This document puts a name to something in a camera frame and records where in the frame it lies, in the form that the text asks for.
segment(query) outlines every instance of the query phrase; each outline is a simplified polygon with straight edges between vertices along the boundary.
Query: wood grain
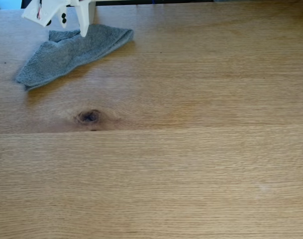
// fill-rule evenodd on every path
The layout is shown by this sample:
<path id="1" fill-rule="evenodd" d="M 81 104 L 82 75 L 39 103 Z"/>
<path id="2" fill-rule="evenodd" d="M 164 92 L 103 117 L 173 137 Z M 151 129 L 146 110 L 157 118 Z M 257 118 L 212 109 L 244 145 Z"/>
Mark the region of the wood grain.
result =
<path id="1" fill-rule="evenodd" d="M 20 14 L 0 11 L 0 133 L 303 124 L 303 1 L 99 7 L 134 41 L 29 93 L 13 79 L 47 30 Z"/>
<path id="2" fill-rule="evenodd" d="M 28 93 L 47 30 L 21 13 L 0 11 L 0 239 L 303 239 L 303 1 L 99 7 L 134 41 Z"/>
<path id="3" fill-rule="evenodd" d="M 303 239 L 303 126 L 0 135 L 0 238 Z"/>

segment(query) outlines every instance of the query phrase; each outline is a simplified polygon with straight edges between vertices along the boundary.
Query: gray towel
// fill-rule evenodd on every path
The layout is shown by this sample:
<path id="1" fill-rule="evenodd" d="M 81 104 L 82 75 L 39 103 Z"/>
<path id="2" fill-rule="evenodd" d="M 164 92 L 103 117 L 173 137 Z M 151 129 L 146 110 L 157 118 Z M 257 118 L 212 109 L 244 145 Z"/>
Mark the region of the gray towel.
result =
<path id="1" fill-rule="evenodd" d="M 64 76 L 80 65 L 96 61 L 133 38 L 133 30 L 90 25 L 86 37 L 80 31 L 50 31 L 44 42 L 25 64 L 16 81 L 31 90 Z"/>

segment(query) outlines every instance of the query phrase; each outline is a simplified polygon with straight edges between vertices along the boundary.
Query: gray cloth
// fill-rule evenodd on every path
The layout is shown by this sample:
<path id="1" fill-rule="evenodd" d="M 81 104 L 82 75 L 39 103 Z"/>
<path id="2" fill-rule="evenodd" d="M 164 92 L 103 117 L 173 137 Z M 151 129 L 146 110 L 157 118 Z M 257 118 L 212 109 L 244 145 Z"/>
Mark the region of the gray cloth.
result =
<path id="1" fill-rule="evenodd" d="M 133 30 L 90 25 L 86 37 L 80 31 L 50 31 L 44 42 L 25 64 L 16 81 L 31 90 L 64 76 L 80 65 L 96 61 L 133 38 Z"/>

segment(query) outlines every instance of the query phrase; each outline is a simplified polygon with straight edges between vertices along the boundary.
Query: wooden table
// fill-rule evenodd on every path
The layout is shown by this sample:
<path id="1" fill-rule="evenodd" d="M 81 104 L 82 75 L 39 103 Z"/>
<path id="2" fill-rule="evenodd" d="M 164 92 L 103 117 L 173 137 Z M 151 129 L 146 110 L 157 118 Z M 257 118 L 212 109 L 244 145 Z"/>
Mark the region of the wooden table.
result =
<path id="1" fill-rule="evenodd" d="M 48 33 L 21 13 L 0 10 L 0 239 L 303 239 L 303 1 L 99 7 L 134 41 L 31 92 Z"/>

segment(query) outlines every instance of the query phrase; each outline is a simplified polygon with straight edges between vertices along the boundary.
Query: white plastic object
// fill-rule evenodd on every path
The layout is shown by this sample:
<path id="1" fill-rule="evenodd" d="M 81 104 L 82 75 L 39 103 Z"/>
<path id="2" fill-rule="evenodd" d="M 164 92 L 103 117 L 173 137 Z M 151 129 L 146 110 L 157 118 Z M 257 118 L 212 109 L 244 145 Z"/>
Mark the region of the white plastic object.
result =
<path id="1" fill-rule="evenodd" d="M 85 37 L 90 24 L 94 22 L 96 0 L 42 0 L 40 19 L 37 13 L 40 7 L 40 0 L 32 0 L 24 10 L 22 17 L 46 26 L 52 17 L 56 14 L 63 28 L 67 21 L 64 20 L 67 14 L 67 5 L 74 6 L 77 18 L 80 24 L 81 36 Z"/>
<path id="2" fill-rule="evenodd" d="M 80 24 L 81 36 L 85 37 L 90 26 L 89 3 L 90 0 L 82 0 L 75 6 L 78 22 Z"/>
<path id="3" fill-rule="evenodd" d="M 32 0 L 24 10 L 22 17 L 37 22 L 42 26 L 46 26 L 53 18 L 55 13 L 57 13 L 62 7 L 66 8 L 66 6 L 69 4 L 70 0 L 43 0 L 40 11 L 40 19 L 38 19 L 37 13 L 40 7 L 40 1 Z"/>

